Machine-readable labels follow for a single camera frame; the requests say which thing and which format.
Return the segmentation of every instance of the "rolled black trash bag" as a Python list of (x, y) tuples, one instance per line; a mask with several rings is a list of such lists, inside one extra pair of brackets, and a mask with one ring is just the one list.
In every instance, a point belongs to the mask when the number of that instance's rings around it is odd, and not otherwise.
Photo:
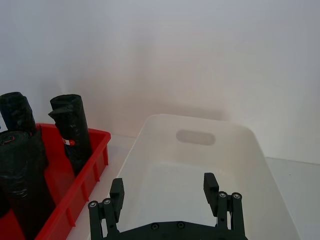
[(37, 131), (29, 102), (21, 92), (10, 92), (0, 96), (0, 112), (9, 131)]
[(26, 240), (34, 240), (55, 208), (44, 176), (46, 157), (29, 132), (0, 134), (0, 187)]
[(10, 209), (10, 203), (5, 196), (5, 193), (0, 188), (0, 218), (7, 214)]
[(60, 95), (50, 101), (54, 119), (64, 143), (64, 152), (78, 175), (92, 155), (87, 120), (81, 96)]

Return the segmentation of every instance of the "red plastic bin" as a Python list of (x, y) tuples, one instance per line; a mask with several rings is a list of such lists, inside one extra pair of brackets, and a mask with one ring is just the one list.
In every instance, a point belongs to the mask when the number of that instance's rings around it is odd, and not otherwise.
[[(107, 144), (111, 134), (89, 129), (93, 154), (77, 177), (65, 156), (64, 144), (54, 124), (38, 124), (42, 128), (49, 166), (45, 179), (56, 207), (36, 240), (65, 240), (76, 220), (89, 201), (89, 196), (108, 165)], [(1, 240), (24, 240), (23, 233), (12, 210), (0, 218)]]

